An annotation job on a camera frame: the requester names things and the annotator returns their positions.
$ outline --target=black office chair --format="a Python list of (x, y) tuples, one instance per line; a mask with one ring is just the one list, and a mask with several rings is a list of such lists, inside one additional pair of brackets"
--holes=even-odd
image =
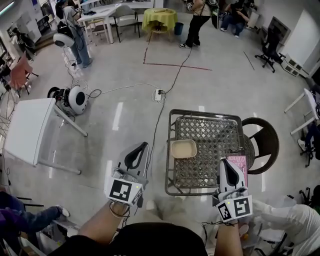
[(270, 65), (272, 68), (272, 73), (276, 72), (274, 69), (275, 62), (281, 63), (283, 60), (282, 57), (286, 57), (283, 54), (277, 54), (277, 46), (280, 43), (279, 34), (281, 31), (275, 26), (273, 29), (268, 28), (268, 37), (266, 43), (262, 44), (262, 55), (255, 55), (255, 58), (260, 58), (261, 60), (265, 61), (263, 64), (263, 68), (266, 67), (267, 64)]

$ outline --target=round table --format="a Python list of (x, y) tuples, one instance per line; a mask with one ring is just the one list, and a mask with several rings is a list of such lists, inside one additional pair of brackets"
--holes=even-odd
[(142, 29), (149, 31), (154, 26), (163, 26), (170, 31), (176, 26), (177, 21), (178, 15), (175, 10), (151, 8), (144, 11)]
[(244, 149), (245, 149), (245, 156), (246, 156), (246, 167), (249, 174), (249, 169), (254, 165), (255, 162), (255, 147), (251, 140), (248, 138), (247, 135), (243, 134), (244, 138)]

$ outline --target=gray floor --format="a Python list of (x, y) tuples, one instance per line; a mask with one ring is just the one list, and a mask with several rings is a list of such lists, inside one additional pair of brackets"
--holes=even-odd
[[(183, 35), (169, 42), (165, 35), (146, 42), (146, 34), (138, 38), (133, 28), (123, 31), (122, 42), (116, 36), (114, 44), (102, 40), (97, 47), (89, 45), (93, 63), (87, 69), (77, 69), (76, 79), (84, 79), (90, 89), (103, 92), (140, 83), (149, 83), (167, 91), (173, 84), (179, 67), (143, 64), (181, 65), (190, 50), (178, 47), (187, 37), (191, 16), (179, 16), (185, 22)], [(299, 190), (312, 189), (320, 181), (318, 161), (313, 160), (305, 168), (306, 159), (300, 156), (296, 136), (290, 131), (302, 124), (303, 113), (308, 108), (301, 101), (288, 114), (284, 109), (307, 87), (304, 79), (293, 77), (276, 64), (276, 73), (254, 55), (261, 53), (256, 35), (245, 30), (239, 39), (230, 31), (214, 29), (211, 21), (200, 32), (201, 47), (195, 47), (183, 67), (173, 90), (167, 95), (155, 137), (150, 184), (145, 202), (154, 195), (165, 196), (166, 140), (168, 117), (172, 109), (201, 110), (213, 113), (238, 115), (241, 119), (257, 116), (270, 122), (275, 128), (280, 151), (275, 164), (262, 175), (250, 175), (248, 187), (254, 198), (291, 194), (299, 198)], [(244, 52), (252, 62), (254, 70)], [(63, 50), (55, 45), (43, 49), (32, 64), (40, 76), (32, 78), (30, 95), (23, 93), (22, 100), (47, 97), (51, 87), (71, 85), (72, 78), (65, 68)], [(107, 199), (104, 194), (106, 179), (111, 167), (116, 166), (119, 153), (127, 147), (142, 142), (152, 145), (153, 134), (162, 105), (154, 103), (154, 88), (139, 85), (121, 89), (90, 99), (84, 114), (76, 117), (76, 123), (88, 132), (84, 138), (63, 124), (59, 128), (52, 123), (52, 135), (48, 142), (49, 158), (57, 163), (82, 170), (81, 175), (38, 165), (32, 167), (13, 157), (6, 158), (10, 167), (11, 192), (17, 196), (32, 198), (46, 207), (62, 205), (70, 210), (70, 220), (81, 225), (87, 221)], [(245, 132), (256, 132), (256, 128)], [(266, 162), (261, 159), (255, 165)], [(209, 197), (188, 200), (189, 213), (199, 221), (206, 221), (210, 211)]]

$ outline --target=shoe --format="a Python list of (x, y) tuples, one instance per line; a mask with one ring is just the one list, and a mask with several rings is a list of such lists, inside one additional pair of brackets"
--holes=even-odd
[(66, 209), (66, 208), (63, 208), (62, 206), (60, 205), (57, 205), (56, 207), (58, 207), (60, 210), (61, 210), (61, 214), (65, 217), (70, 217), (70, 212)]
[(82, 66), (82, 68), (83, 68), (83, 69), (87, 68), (87, 67), (92, 63), (92, 61), (93, 61), (93, 59), (92, 59), (92, 58), (90, 58), (90, 59), (89, 59), (89, 63), (88, 63), (88, 65)]
[(186, 43), (181, 43), (179, 45), (180, 48), (184, 48), (184, 49), (191, 49), (192, 47), (189, 47)]
[(306, 143), (302, 139), (298, 139), (298, 145), (302, 149), (302, 151), (306, 151)]

